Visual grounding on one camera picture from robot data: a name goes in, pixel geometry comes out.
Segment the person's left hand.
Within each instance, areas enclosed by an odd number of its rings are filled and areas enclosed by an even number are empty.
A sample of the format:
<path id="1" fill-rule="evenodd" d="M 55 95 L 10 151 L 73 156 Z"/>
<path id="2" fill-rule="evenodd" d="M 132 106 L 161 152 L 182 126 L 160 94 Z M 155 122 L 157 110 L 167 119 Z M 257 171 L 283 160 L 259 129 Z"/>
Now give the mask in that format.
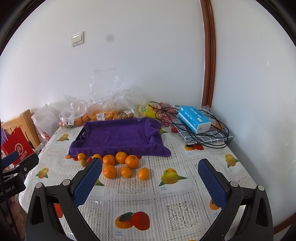
<path id="1" fill-rule="evenodd" d="M 10 198 L 10 209 L 14 218 L 21 240 L 25 240 L 25 226 L 23 225 L 23 216 L 20 214 L 20 205 L 13 198 Z"/>

